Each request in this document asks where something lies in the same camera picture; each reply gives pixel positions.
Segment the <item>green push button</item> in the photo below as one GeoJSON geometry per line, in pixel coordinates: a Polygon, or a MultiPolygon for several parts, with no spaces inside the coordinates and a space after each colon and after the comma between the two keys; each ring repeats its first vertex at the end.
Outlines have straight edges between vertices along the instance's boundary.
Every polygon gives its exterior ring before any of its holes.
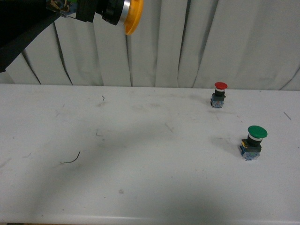
{"type": "Polygon", "coordinates": [[[268,132],[260,126],[250,126],[248,132],[255,138],[265,138],[268,135],[268,132]]]}

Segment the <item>white table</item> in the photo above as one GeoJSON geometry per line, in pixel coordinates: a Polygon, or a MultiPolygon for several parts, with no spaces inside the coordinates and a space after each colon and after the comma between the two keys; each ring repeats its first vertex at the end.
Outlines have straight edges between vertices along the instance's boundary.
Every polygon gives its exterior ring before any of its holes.
{"type": "Polygon", "coordinates": [[[212,93],[0,85],[0,222],[300,224],[300,92],[212,93]]]}

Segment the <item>scratch mark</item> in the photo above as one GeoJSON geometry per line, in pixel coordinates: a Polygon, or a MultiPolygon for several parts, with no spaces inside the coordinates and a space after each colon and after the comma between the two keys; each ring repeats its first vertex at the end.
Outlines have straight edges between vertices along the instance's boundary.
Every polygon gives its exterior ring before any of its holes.
{"type": "Polygon", "coordinates": [[[23,156],[22,158],[28,158],[30,155],[31,155],[31,153],[29,153],[29,155],[28,155],[28,156],[23,156]]]}
{"type": "Polygon", "coordinates": [[[172,133],[174,133],[174,132],[173,132],[173,129],[174,129],[174,128],[170,128],[170,127],[167,125],[167,123],[165,123],[165,126],[166,126],[172,133]]]}
{"type": "Polygon", "coordinates": [[[78,159],[78,157],[79,157],[79,154],[80,154],[80,152],[78,153],[78,155],[77,155],[76,159],[74,159],[73,161],[71,161],[71,162],[64,162],[64,163],[72,163],[72,162],[75,162],[75,161],[78,159]]]}
{"type": "Polygon", "coordinates": [[[2,163],[2,164],[0,165],[0,169],[1,169],[2,167],[5,167],[5,165],[6,165],[10,160],[11,160],[11,158],[9,158],[9,159],[6,160],[4,163],[2,163]]]}
{"type": "Polygon", "coordinates": [[[97,136],[97,137],[103,137],[103,135],[99,135],[99,134],[98,134],[98,130],[97,130],[97,132],[96,132],[96,136],[97,136]]]}
{"type": "Polygon", "coordinates": [[[291,118],[285,112],[283,112],[283,113],[291,120],[291,118]]]}

